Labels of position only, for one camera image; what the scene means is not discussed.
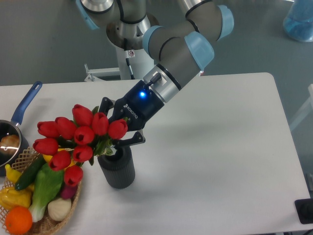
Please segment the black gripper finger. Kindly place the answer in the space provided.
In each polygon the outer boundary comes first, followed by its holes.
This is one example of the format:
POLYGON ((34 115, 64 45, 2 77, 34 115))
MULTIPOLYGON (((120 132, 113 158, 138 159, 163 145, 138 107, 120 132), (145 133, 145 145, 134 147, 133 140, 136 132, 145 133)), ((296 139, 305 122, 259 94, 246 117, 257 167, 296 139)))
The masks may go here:
POLYGON ((115 103, 115 100, 108 97, 103 97, 98 112, 104 113, 106 116, 108 114, 111 114, 112 116, 114 114, 115 103))
POLYGON ((128 147, 137 144, 145 143, 146 139, 142 131, 136 131, 132 138, 126 140, 113 140, 112 143, 115 147, 128 147))

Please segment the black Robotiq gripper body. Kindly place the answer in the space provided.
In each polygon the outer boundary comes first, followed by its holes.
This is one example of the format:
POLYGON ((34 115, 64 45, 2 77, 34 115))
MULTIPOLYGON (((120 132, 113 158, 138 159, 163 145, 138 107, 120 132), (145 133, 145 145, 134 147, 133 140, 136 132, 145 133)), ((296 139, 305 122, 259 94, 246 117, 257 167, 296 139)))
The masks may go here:
POLYGON ((122 98, 115 102, 109 122, 129 118, 128 131, 143 129, 146 122, 154 116, 164 103, 149 89, 144 88, 145 83, 140 80, 122 98))

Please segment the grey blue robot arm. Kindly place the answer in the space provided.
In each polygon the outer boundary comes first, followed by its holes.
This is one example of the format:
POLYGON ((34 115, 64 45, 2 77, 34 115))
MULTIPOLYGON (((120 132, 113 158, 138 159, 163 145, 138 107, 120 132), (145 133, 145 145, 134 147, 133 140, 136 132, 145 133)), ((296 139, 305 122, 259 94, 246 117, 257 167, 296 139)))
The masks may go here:
POLYGON ((213 60, 212 43, 234 27, 231 10, 211 0, 181 0, 185 20, 162 27, 147 13, 144 0, 78 0, 76 6, 91 29, 105 27, 109 41, 123 50, 142 49, 156 65, 122 98, 103 98, 100 111, 110 121, 127 118, 130 139, 113 138, 115 148, 145 142, 142 130, 171 98, 213 60))

